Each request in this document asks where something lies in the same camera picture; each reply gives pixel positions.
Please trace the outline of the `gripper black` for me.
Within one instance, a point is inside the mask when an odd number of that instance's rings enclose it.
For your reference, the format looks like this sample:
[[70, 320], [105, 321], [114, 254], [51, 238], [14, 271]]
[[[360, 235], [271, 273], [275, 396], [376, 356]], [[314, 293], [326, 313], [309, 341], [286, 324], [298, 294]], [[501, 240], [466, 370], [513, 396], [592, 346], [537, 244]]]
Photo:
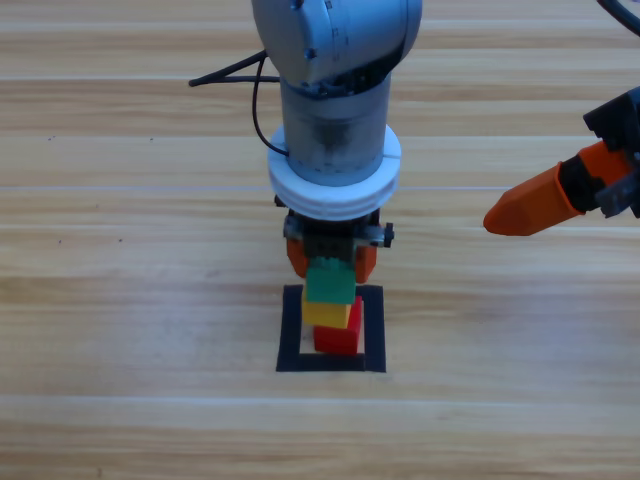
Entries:
[[305, 278], [312, 259], [338, 259], [355, 265], [357, 283], [366, 283], [377, 263], [377, 252], [395, 239], [392, 223], [382, 223], [380, 210], [351, 220], [318, 220], [288, 207], [278, 196], [277, 207], [286, 208], [283, 236], [294, 272]]
[[488, 232], [531, 236], [598, 208], [639, 217], [639, 88], [583, 119], [600, 142], [506, 191], [484, 217]]

